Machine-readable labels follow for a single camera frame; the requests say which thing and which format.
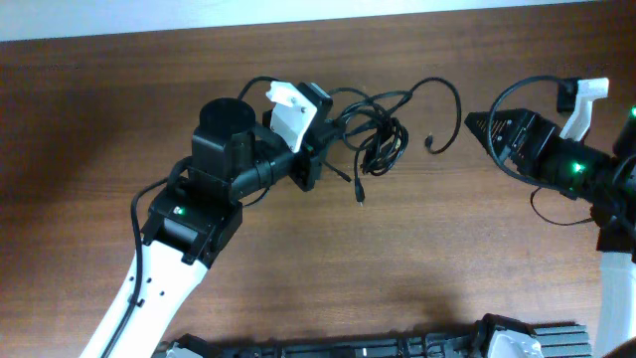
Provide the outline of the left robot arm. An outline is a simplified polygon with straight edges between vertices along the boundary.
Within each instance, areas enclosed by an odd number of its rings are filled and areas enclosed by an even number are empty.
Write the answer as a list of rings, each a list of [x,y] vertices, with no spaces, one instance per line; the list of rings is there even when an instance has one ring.
[[[132,222],[135,254],[82,354],[149,357],[173,317],[242,223],[243,198],[288,177],[313,189],[343,124],[314,83],[270,81],[273,108],[257,116],[242,96],[206,103],[191,155],[154,183],[146,222]]]

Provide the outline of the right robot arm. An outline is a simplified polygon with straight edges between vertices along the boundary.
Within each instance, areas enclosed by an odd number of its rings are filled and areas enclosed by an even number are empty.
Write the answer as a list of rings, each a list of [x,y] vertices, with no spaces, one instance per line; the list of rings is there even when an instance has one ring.
[[[524,108],[471,112],[465,123],[509,176],[590,204],[601,253],[601,310],[592,354],[633,356],[635,120],[625,123],[611,153],[584,144],[588,109],[573,110],[564,126]]]

